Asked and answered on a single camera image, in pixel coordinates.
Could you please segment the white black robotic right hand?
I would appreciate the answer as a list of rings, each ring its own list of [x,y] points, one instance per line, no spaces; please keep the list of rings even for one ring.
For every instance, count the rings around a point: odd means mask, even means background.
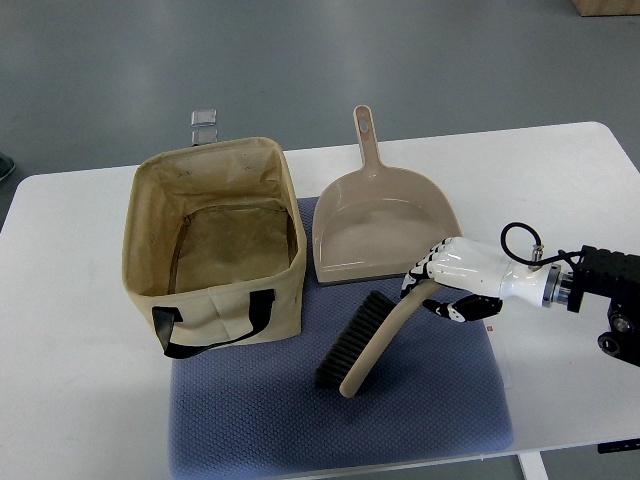
[[[521,264],[497,247],[451,237],[432,247],[408,271],[401,295],[408,295],[427,280],[468,291],[469,296],[453,303],[426,299],[422,305],[440,317],[458,323],[471,322],[498,314],[503,301],[510,297],[542,306],[550,270],[549,265]]]

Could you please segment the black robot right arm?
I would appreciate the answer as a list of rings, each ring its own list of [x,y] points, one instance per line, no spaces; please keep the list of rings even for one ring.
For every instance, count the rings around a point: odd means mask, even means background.
[[[508,246],[508,234],[516,228],[533,237],[529,259],[516,255]],[[500,246],[510,260],[523,265],[530,274],[532,285],[538,289],[533,294],[536,305],[549,308],[557,303],[569,312],[577,313],[587,294],[608,299],[608,330],[598,337],[598,346],[614,359],[639,365],[637,255],[584,245],[578,250],[559,250],[546,257],[538,232],[522,222],[511,222],[502,229]]]

